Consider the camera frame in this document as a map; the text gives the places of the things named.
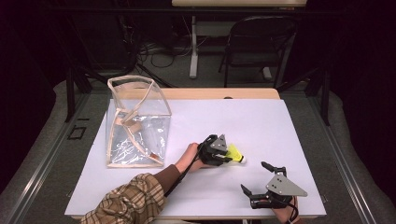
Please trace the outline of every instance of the clear plastic bag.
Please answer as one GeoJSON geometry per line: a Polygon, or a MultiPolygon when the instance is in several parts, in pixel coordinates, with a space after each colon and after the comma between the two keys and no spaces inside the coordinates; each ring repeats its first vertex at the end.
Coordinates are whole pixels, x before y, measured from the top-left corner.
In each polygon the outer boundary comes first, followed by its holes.
{"type": "Polygon", "coordinates": [[[107,85],[114,102],[107,110],[107,166],[163,166],[172,113],[161,88],[130,75],[107,85]]]}

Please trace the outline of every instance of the plaid shirt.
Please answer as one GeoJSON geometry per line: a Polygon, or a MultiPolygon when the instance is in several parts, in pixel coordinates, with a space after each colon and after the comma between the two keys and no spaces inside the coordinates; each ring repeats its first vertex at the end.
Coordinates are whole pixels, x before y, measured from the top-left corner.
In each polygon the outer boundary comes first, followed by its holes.
{"type": "Polygon", "coordinates": [[[111,190],[81,223],[150,223],[165,206],[163,187],[151,174],[111,190]]]}

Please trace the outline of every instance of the chair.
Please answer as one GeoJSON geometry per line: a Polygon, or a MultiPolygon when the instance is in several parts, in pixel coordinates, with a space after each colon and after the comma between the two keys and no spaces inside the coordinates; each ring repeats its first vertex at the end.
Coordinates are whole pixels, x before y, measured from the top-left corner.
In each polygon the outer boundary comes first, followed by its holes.
{"type": "Polygon", "coordinates": [[[276,87],[285,48],[296,33],[297,20],[292,17],[253,16],[238,21],[229,34],[219,72],[225,63],[224,87],[231,67],[276,67],[276,87]]]}

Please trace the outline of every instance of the white table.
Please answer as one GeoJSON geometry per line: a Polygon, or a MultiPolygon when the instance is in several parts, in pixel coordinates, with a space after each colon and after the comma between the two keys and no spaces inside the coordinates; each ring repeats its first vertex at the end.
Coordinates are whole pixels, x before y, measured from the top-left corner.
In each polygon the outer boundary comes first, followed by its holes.
{"type": "MultiPolygon", "coordinates": [[[[204,100],[168,100],[173,115],[164,166],[176,162],[190,142],[204,141],[210,134],[225,134],[227,144],[235,144],[247,163],[226,164],[186,175],[168,197],[168,205],[158,219],[254,219],[274,217],[271,209],[251,209],[243,184],[254,194],[266,192],[265,184],[274,174],[261,161],[286,166],[288,178],[304,189],[299,198],[302,217],[325,216],[326,211],[309,170],[288,109],[274,90],[200,89],[204,100]],[[214,95],[241,95],[232,100],[208,99],[214,95]],[[258,99],[269,96],[272,99],[258,99]]],[[[195,98],[188,89],[167,90],[168,99],[195,98]]],[[[106,116],[94,140],[80,180],[65,214],[79,218],[94,209],[110,190],[140,173],[157,173],[161,168],[107,168],[106,116]]]]}
{"type": "MultiPolygon", "coordinates": [[[[305,4],[306,0],[172,0],[174,7],[305,7],[305,4]]],[[[197,78],[197,36],[226,36],[233,24],[234,22],[229,21],[198,22],[195,16],[192,16],[190,78],[197,78]]]]}

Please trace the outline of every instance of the gray carpet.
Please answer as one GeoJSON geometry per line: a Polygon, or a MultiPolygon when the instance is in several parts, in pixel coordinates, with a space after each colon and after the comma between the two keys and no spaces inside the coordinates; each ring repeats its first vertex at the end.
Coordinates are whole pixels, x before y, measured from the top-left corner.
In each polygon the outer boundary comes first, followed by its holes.
{"type": "MultiPolygon", "coordinates": [[[[199,61],[197,79],[189,79],[189,57],[177,56],[171,66],[160,68],[153,66],[148,56],[144,65],[157,76],[179,87],[222,87],[223,73],[217,72],[220,55],[205,55],[204,50],[201,52],[203,56],[199,61]]],[[[155,57],[157,61],[153,62],[161,62],[162,65],[172,62],[168,56],[155,57]]],[[[262,81],[262,76],[257,70],[251,70],[249,75],[247,70],[234,71],[234,74],[239,75],[232,77],[231,82],[236,84],[230,87],[272,86],[272,83],[251,83],[262,81]]],[[[64,127],[63,124],[66,111],[64,83],[55,89],[58,95],[57,104],[46,127],[37,138],[25,163],[0,196],[0,223],[7,223],[8,220],[11,220],[11,223],[77,223],[73,218],[66,217],[64,210],[78,182],[106,111],[108,99],[106,85],[95,80],[92,80],[92,85],[94,86],[92,94],[78,94],[80,110],[68,127],[64,127]],[[59,150],[57,153],[50,153],[54,145],[59,150]],[[49,171],[42,176],[43,182],[38,182],[39,189],[29,194],[29,200],[26,200],[26,197],[20,198],[24,188],[32,180],[31,177],[35,176],[36,169],[42,167],[42,161],[46,157],[51,157],[52,160],[48,161],[53,163],[48,166],[49,171]],[[21,203],[24,203],[25,207],[18,207],[21,203]]],[[[285,100],[290,112],[318,191],[326,198],[324,206],[328,213],[325,217],[307,220],[307,223],[364,223],[351,198],[350,189],[346,186],[335,162],[332,154],[333,142],[329,140],[326,129],[318,118],[315,107],[317,100],[306,98],[299,88],[297,86],[293,90],[281,93],[281,98],[285,100]]],[[[347,165],[361,186],[362,194],[371,208],[376,223],[394,223],[395,208],[375,185],[354,152],[342,113],[342,102],[333,94],[330,103],[330,123],[330,130],[345,155],[347,165]]],[[[277,221],[263,220],[262,223],[277,223],[277,221]]]]}

